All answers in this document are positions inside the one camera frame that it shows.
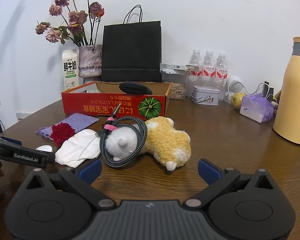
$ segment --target plush paw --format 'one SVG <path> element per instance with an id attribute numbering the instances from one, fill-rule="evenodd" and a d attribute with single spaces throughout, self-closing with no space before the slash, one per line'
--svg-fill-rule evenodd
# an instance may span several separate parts
<path id="1" fill-rule="evenodd" d="M 166 163 L 166 168 L 168 171 L 174 171 L 176 169 L 177 163 L 169 161 Z"/>

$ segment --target bottle cap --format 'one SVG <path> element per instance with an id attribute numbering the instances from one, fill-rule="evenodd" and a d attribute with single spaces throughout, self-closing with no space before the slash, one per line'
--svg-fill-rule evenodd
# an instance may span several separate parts
<path id="1" fill-rule="evenodd" d="M 38 147 L 36 150 L 43 152 L 52 152 L 52 147 L 50 145 L 42 145 Z"/>

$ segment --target yellow pear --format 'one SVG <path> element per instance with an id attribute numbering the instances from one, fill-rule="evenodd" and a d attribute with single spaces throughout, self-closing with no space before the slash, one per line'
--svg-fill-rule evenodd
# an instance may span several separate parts
<path id="1" fill-rule="evenodd" d="M 242 98 L 245 97 L 246 94 L 244 93 L 235 93 L 231 98 L 231 105 L 237 110 L 240 110 Z"/>

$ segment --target screw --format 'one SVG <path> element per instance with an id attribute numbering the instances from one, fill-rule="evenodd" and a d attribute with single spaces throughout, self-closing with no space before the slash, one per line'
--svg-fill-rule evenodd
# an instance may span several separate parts
<path id="1" fill-rule="evenodd" d="M 98 205 L 99 205 L 100 207 L 111 207 L 111 206 L 113 206 L 113 204 L 114 204 L 114 201 L 111 200 L 111 199 L 107 199 L 107 198 L 101 199 L 101 200 L 99 200 L 99 202 L 98 202 Z"/>
<path id="2" fill-rule="evenodd" d="M 186 201 L 186 205 L 188 207 L 199 207 L 201 205 L 201 201 L 196 198 L 190 198 Z"/>

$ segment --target purple cloth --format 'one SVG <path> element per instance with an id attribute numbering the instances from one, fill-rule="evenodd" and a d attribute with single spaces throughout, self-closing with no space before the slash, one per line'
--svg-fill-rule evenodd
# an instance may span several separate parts
<path id="1" fill-rule="evenodd" d="M 269 121 L 273 117 L 273 113 L 273 105 L 261 93 L 242 98 L 240 109 L 242 115 L 262 123 Z"/>
<path id="2" fill-rule="evenodd" d="M 92 116 L 87 116 L 84 114 L 73 114 L 55 125 L 58 125 L 60 123 L 68 123 L 74 129 L 75 133 L 78 133 L 98 121 L 99 121 L 98 118 Z M 35 133 L 43 135 L 44 137 L 52 140 L 50 138 L 50 135 L 52 134 L 52 126 L 42 127 L 39 130 L 37 130 Z"/>

